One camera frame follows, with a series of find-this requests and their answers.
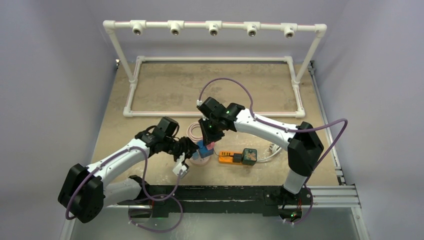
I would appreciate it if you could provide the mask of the pink small charger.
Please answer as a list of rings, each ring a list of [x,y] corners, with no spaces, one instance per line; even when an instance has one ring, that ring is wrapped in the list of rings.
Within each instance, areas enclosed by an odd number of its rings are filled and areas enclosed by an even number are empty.
[[[208,150],[212,150],[215,147],[215,142],[211,142],[210,144],[205,146]]]

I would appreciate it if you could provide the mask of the blue cube socket adapter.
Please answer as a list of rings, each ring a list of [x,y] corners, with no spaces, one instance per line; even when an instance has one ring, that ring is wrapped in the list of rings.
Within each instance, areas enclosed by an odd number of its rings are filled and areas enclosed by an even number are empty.
[[[196,144],[198,146],[198,154],[200,158],[205,158],[214,154],[214,149],[208,150],[202,140],[198,141]]]

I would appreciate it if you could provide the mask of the pink round socket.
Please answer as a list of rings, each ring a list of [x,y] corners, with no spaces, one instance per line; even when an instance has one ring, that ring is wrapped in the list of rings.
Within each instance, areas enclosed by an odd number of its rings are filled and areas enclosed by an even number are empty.
[[[211,159],[210,156],[207,156],[207,157],[204,157],[204,158],[199,157],[197,159],[190,158],[189,162],[191,164],[195,165],[195,166],[204,166],[207,163],[209,163],[210,159]]]

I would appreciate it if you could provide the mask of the dark green cube plug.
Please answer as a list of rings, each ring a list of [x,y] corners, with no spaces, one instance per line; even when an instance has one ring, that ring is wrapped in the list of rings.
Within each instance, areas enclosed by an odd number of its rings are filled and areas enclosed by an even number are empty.
[[[241,154],[241,163],[247,166],[254,166],[257,163],[258,152],[255,148],[244,148]]]

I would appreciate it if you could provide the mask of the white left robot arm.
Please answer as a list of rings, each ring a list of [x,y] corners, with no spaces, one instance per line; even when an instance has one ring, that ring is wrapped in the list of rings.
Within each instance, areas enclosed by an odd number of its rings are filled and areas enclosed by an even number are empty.
[[[142,177],[133,176],[118,184],[112,181],[139,162],[147,162],[159,153],[173,156],[173,172],[180,180],[189,167],[185,161],[199,149],[189,137],[176,137],[180,129],[177,121],[162,117],[157,125],[137,133],[124,147],[108,157],[83,166],[72,166],[58,195],[65,207],[66,220],[78,219],[82,223],[93,220],[108,205],[132,200],[138,205],[146,203],[149,191]]]

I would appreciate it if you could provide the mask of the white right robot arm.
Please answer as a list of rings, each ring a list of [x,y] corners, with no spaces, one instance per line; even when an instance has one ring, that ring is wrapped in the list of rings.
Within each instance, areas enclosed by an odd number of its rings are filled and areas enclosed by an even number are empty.
[[[225,131],[241,132],[269,141],[287,152],[289,171],[280,196],[288,204],[300,198],[301,188],[312,175],[324,146],[312,125],[300,125],[252,115],[251,110],[237,103],[224,106],[213,97],[197,103],[203,117],[198,121],[203,142],[207,145],[224,137]]]

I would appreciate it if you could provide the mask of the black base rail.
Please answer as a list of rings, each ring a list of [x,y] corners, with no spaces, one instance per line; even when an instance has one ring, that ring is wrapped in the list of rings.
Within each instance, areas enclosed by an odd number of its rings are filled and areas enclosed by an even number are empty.
[[[261,214],[297,220],[313,204],[313,195],[306,187],[293,194],[280,185],[183,185],[164,201],[148,200],[141,193],[123,204],[147,206],[155,218],[167,218],[170,213],[198,213]]]

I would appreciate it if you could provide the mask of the white PVC pipe frame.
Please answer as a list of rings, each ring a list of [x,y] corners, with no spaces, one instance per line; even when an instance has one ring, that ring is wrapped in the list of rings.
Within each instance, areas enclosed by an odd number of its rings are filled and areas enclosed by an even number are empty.
[[[259,21],[225,22],[207,21],[149,21],[105,20],[103,29],[111,41],[119,59],[119,72],[125,74],[126,97],[122,101],[121,113],[125,118],[172,117],[198,118],[196,109],[199,99],[209,94],[230,102],[229,94],[237,91],[249,105],[243,90],[220,77],[237,79],[258,95],[255,84],[266,83],[270,96],[283,99],[274,107],[259,103],[257,113],[268,118],[303,119],[306,116],[306,85],[304,75],[328,27],[325,24],[262,23]],[[243,35],[252,40],[257,35],[275,33],[279,38],[291,41],[300,34],[312,34],[312,43],[301,65],[296,65],[291,56],[138,56],[134,65],[125,57],[117,33],[130,33],[140,37],[148,30],[163,33],[173,40],[194,33],[198,37],[213,40],[230,33]]]

